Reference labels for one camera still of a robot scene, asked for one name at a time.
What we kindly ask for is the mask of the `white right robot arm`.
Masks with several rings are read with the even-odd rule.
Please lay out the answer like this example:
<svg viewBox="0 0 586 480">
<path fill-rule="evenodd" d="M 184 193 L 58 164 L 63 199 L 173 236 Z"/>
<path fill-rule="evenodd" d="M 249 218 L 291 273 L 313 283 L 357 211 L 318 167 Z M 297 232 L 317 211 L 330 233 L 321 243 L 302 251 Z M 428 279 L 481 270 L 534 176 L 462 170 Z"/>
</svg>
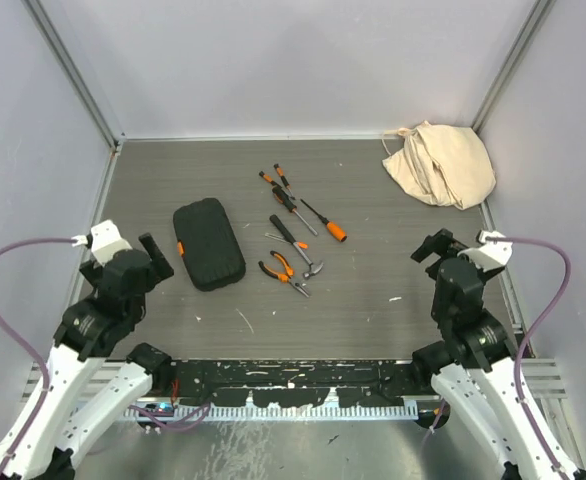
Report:
<svg viewBox="0 0 586 480">
<path fill-rule="evenodd" d="M 447 229 L 427 236 L 412 253 L 435 290 L 431 317 L 441 341 L 412 355 L 417 390 L 437 393 L 493 460 L 503 479 L 586 479 L 564 451 L 522 375 L 525 345 L 516 345 L 484 305 L 484 288 L 505 270 L 513 239 L 483 230 L 475 247 Z"/>
</svg>

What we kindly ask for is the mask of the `black plastic tool case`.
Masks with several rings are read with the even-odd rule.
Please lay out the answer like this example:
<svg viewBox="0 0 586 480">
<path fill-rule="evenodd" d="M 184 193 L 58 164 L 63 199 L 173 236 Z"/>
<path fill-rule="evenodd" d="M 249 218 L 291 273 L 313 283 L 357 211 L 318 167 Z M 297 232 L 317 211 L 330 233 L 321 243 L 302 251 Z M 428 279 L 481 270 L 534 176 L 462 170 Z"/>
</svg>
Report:
<svg viewBox="0 0 586 480">
<path fill-rule="evenodd" d="M 196 289 L 210 292 L 244 277 L 246 261 L 218 199 L 182 206 L 172 221 L 179 255 Z"/>
</svg>

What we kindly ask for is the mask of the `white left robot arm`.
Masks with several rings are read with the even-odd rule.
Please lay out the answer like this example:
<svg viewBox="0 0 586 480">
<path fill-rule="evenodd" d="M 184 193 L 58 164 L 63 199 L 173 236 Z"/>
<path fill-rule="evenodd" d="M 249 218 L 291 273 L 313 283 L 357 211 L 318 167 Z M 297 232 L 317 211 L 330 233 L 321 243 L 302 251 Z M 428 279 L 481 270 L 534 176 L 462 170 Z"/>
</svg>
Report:
<svg viewBox="0 0 586 480">
<path fill-rule="evenodd" d="M 116 376 L 83 408 L 80 395 L 146 315 L 146 296 L 171 278 L 173 268 L 153 236 L 135 249 L 114 228 L 71 239 L 92 257 L 80 266 L 92 287 L 69 306 L 47 359 L 37 357 L 41 377 L 18 419 L 0 442 L 0 479 L 71 479 L 90 447 L 139 397 L 161 396 L 173 384 L 171 357 L 137 345 Z"/>
</svg>

